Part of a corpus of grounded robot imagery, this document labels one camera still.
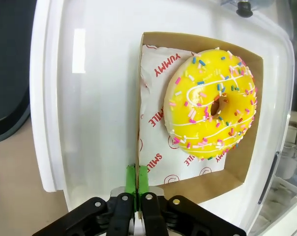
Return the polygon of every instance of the beige table surface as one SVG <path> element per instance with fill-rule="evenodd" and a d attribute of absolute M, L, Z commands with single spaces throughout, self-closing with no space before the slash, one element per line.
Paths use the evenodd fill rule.
<path fill-rule="evenodd" d="M 30 119 L 0 142 L 0 236 L 30 236 L 67 213 L 62 191 L 44 191 Z"/>

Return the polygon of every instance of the cardboard box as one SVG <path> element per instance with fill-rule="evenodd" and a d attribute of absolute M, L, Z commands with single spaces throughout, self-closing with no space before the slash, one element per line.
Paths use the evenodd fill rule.
<path fill-rule="evenodd" d="M 222 50 L 229 50 L 234 55 L 240 56 L 255 79 L 255 86 L 257 92 L 257 113 L 251 128 L 246 132 L 239 147 L 228 152 L 225 162 L 225 169 L 222 171 L 209 173 L 199 177 L 194 177 L 186 180 L 172 182 L 160 185 L 164 189 L 165 197 L 167 199 L 174 195 L 183 195 L 195 203 L 201 203 L 209 199 L 215 198 L 224 194 L 238 186 L 245 181 L 247 171 L 250 165 L 251 156 L 256 141 L 256 135 L 259 124 L 260 108 L 262 102 L 262 86 L 263 86 L 263 59 L 239 46 L 223 42 L 220 40 L 189 35 L 181 33 L 166 33 L 166 32 L 145 32 L 142 37 L 142 45 L 154 45 L 156 47 L 176 48 L 192 52 L 201 52 L 208 49 L 219 47 Z M 139 153 L 136 160 L 136 174 L 138 178 L 139 167 Z"/>

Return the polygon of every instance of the donut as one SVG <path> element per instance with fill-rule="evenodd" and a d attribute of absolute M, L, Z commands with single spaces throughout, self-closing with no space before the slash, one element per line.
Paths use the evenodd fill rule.
<path fill-rule="evenodd" d="M 195 54 L 171 78 L 164 118 L 174 144 L 199 159 L 227 153 L 251 127 L 257 88 L 245 62 L 230 51 Z"/>

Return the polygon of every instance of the white plastic container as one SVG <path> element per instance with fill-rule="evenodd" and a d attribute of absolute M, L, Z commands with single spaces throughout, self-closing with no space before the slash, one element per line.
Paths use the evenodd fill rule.
<path fill-rule="evenodd" d="M 243 19 L 210 1 L 38 0 L 30 57 L 36 155 L 44 189 L 63 190 L 69 210 L 109 198 L 135 162 L 137 69 L 142 33 L 224 40 L 264 59 L 257 140 L 245 183 L 201 205 L 250 230 L 283 147 L 294 80 L 289 37 L 259 12 Z"/>

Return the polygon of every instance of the screw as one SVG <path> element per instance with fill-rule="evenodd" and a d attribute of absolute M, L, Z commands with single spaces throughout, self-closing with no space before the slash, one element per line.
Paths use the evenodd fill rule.
<path fill-rule="evenodd" d="M 174 199 L 173 204 L 178 205 L 180 203 L 179 199 Z"/>
<path fill-rule="evenodd" d="M 153 198 L 153 196 L 152 196 L 151 194 L 147 194 L 147 195 L 145 196 L 145 198 L 148 199 L 148 200 L 151 200 L 151 199 Z"/>

